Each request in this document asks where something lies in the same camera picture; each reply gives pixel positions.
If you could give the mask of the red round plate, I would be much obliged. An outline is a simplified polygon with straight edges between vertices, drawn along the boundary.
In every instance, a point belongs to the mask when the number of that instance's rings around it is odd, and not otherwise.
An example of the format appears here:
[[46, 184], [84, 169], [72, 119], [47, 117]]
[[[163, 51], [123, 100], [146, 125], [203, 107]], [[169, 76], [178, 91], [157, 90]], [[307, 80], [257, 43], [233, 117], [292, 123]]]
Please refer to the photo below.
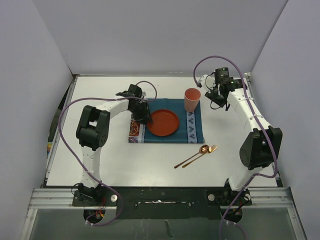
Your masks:
[[147, 123], [147, 129], [155, 136], [166, 137], [173, 134], [180, 126], [178, 116], [171, 110], [158, 109], [151, 114], [152, 122]]

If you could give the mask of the pink plastic cup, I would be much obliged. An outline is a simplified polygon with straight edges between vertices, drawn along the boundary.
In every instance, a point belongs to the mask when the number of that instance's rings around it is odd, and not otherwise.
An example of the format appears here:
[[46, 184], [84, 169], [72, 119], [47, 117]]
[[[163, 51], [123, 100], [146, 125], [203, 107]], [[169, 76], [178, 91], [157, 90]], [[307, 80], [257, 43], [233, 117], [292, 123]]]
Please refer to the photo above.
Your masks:
[[188, 88], [184, 92], [184, 108], [187, 112], [193, 112], [201, 98], [201, 92], [196, 88]]

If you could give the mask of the blue patterned placemat cloth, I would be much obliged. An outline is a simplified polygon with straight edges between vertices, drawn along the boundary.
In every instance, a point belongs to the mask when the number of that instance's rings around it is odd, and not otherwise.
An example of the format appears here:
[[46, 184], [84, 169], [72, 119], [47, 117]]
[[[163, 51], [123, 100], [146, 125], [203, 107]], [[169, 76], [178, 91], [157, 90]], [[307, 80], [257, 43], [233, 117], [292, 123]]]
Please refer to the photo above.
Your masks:
[[159, 98], [149, 104], [152, 123], [131, 119], [128, 142], [131, 144], [203, 144], [201, 106], [185, 110], [183, 99]]

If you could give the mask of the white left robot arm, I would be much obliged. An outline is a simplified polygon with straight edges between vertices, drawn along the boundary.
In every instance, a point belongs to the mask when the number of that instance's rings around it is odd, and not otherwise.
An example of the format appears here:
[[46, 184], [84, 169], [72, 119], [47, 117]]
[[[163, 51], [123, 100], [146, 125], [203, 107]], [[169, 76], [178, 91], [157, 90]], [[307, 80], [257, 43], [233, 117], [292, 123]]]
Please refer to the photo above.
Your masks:
[[121, 100], [108, 100], [97, 106], [86, 105], [76, 129], [82, 151], [82, 178], [78, 190], [84, 200], [95, 206], [100, 203], [102, 193], [100, 177], [100, 155], [109, 135], [110, 120], [118, 114], [129, 111], [133, 119], [141, 124], [152, 122], [149, 103], [143, 90], [131, 84], [128, 90], [116, 94]]

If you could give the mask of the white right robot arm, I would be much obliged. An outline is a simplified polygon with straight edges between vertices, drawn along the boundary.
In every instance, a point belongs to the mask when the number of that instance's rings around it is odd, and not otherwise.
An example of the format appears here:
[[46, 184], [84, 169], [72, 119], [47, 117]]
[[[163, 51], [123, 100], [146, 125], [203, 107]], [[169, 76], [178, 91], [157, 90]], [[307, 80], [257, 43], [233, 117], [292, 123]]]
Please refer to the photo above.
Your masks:
[[199, 84], [205, 89], [205, 97], [219, 108], [232, 107], [248, 133], [239, 149], [242, 166], [227, 180], [230, 187], [222, 192], [223, 200], [233, 205], [241, 198], [240, 190], [249, 179], [278, 158], [283, 133], [260, 113], [247, 81], [231, 77], [227, 67], [203, 75]]

